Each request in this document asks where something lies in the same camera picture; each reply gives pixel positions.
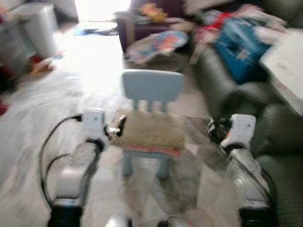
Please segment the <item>purple armchair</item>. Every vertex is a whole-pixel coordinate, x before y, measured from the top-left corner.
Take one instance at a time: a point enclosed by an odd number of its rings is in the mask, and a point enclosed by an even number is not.
[[[123,52],[136,40],[169,30],[171,24],[169,22],[148,25],[135,24],[134,14],[136,10],[148,2],[154,2],[157,8],[164,9],[168,17],[183,17],[182,0],[132,0],[128,11],[116,13],[117,28]]]

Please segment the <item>floor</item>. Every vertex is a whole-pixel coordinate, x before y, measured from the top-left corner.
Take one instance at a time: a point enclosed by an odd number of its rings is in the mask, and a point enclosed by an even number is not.
[[[53,72],[24,76],[16,92],[2,96],[9,110],[0,117],[0,226],[45,226],[49,210],[38,189],[37,157],[59,120],[97,107],[106,111],[110,123],[118,108],[131,108],[121,89],[121,69],[128,68],[128,62],[117,36],[67,33],[61,48],[64,57]],[[239,226],[225,157],[205,131],[209,114],[190,65],[184,76],[182,94],[169,112],[184,117],[186,149],[173,160],[169,179],[157,179],[159,163],[150,159],[135,160],[134,174],[123,178],[122,151],[110,147],[93,178],[82,226],[104,226],[115,213],[128,214],[139,227],[155,227],[170,215],[186,217],[199,227]],[[80,123],[67,122],[47,145],[46,160],[73,151],[84,138]],[[61,164],[51,169],[51,185]]]

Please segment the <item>chair leg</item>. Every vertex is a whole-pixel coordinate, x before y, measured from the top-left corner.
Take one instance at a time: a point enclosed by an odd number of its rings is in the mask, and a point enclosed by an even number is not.
[[[157,173],[157,177],[164,180],[169,175],[169,161],[170,157],[167,155],[161,155],[159,157],[159,160],[161,161],[160,168]]]
[[[122,174],[123,176],[130,176],[133,174],[132,157],[127,151],[123,152]]]

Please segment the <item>light blue chair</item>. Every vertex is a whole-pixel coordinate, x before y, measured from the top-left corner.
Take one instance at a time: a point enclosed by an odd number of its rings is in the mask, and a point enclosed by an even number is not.
[[[134,109],[120,109],[117,118],[127,116],[122,137],[112,144],[123,148],[123,175],[133,173],[132,158],[156,158],[161,161],[157,176],[167,178],[171,156],[179,157],[184,148],[182,118],[167,113],[168,102],[177,99],[182,90],[181,73],[159,70],[124,70],[125,95],[134,100]],[[139,102],[147,101],[147,110],[138,110]],[[161,111],[153,111],[154,101],[161,102]]]

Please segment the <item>clothes pile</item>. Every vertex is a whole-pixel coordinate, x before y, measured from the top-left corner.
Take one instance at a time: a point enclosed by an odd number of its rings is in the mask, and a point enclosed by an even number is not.
[[[3,64],[0,64],[0,92],[15,86],[16,75]],[[8,106],[0,100],[0,116],[8,109]]]
[[[195,30],[194,42],[196,48],[190,63],[195,64],[205,47],[216,41],[225,20],[230,17],[242,18],[254,23],[254,34],[260,42],[266,45],[275,45],[282,37],[287,35],[286,21],[265,13],[262,8],[256,5],[244,4],[233,13],[211,10],[205,14],[206,26],[197,27]]]

